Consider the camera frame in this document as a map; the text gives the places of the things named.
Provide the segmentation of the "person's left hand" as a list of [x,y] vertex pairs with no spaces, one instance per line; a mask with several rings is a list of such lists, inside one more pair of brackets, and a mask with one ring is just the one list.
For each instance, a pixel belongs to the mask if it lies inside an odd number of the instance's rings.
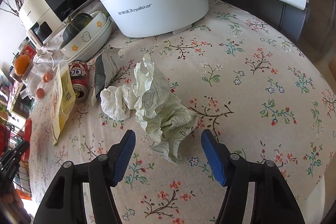
[[26,223],[32,222],[31,216],[24,208],[24,204],[11,184],[4,193],[1,193],[1,223]]

